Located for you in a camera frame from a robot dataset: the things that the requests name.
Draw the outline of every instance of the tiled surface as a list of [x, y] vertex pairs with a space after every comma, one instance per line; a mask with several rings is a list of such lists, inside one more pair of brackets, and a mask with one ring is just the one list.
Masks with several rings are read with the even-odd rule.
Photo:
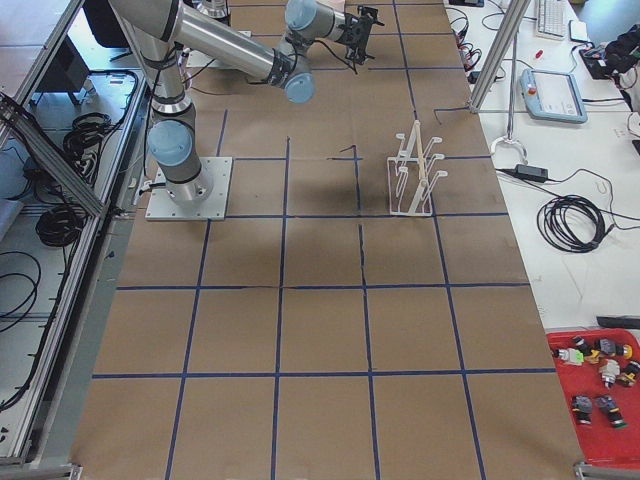
[[[469, 95], [436, 3], [380, 5], [358, 76], [314, 46], [305, 106], [198, 77], [216, 94], [191, 92], [198, 149], [236, 157], [229, 216], [139, 210], [74, 450], [87, 478], [573, 478], [478, 118], [434, 114]], [[274, 45], [283, 5], [233, 0], [235, 25]], [[386, 158], [416, 117], [449, 177], [435, 218], [390, 218]]]

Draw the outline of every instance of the keyboard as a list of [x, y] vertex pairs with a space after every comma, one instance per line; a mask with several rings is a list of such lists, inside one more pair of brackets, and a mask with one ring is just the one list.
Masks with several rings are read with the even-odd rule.
[[565, 0], [536, 0], [536, 35], [562, 40], [567, 34], [564, 19]]

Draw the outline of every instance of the red tray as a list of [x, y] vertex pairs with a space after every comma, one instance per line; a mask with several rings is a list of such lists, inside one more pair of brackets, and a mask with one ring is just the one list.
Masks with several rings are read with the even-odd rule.
[[[576, 335], [591, 344], [598, 339], [609, 338], [616, 343], [631, 345], [632, 358], [640, 360], [640, 347], [636, 338], [622, 329], [549, 333], [547, 341], [552, 349], [574, 347], [571, 339]], [[628, 363], [628, 360], [621, 357], [614, 357], [614, 359], [620, 363], [620, 368], [624, 368]], [[577, 424], [573, 412], [571, 413], [586, 461], [599, 467], [640, 470], [640, 381], [631, 388], [616, 384], [607, 390], [598, 373], [599, 365], [591, 365], [587, 362], [580, 367], [565, 365], [557, 358], [555, 365], [569, 411], [571, 411], [571, 399], [575, 395], [586, 395], [594, 403], [591, 425]], [[620, 407], [620, 413], [628, 425], [626, 428], [618, 430], [612, 428], [606, 415], [596, 407], [595, 397], [604, 394], [611, 395]]]

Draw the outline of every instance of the blue joint cap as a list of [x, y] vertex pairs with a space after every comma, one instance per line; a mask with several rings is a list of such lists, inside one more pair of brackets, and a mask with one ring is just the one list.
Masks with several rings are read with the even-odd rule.
[[293, 103], [307, 103], [316, 93], [316, 84], [310, 73], [299, 73], [284, 86], [289, 101]]
[[316, 18], [316, 0], [289, 0], [284, 10], [284, 20], [291, 30], [304, 30]]
[[182, 123], [164, 120], [149, 131], [147, 144], [160, 165], [175, 167], [189, 158], [193, 139]]

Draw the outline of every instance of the robotic arm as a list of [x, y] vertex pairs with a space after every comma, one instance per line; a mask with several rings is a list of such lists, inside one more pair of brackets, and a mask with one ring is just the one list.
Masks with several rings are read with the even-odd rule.
[[278, 46], [267, 47], [182, 0], [110, 0], [133, 54], [153, 91], [153, 128], [148, 147], [166, 177], [166, 190], [179, 204], [204, 201], [213, 178], [195, 152], [195, 108], [185, 92], [174, 45], [184, 44], [227, 65], [283, 88], [294, 103], [306, 103], [315, 85], [306, 57], [317, 38], [347, 48], [346, 59], [362, 64], [377, 10], [338, 12], [316, 0], [289, 0], [287, 29]]

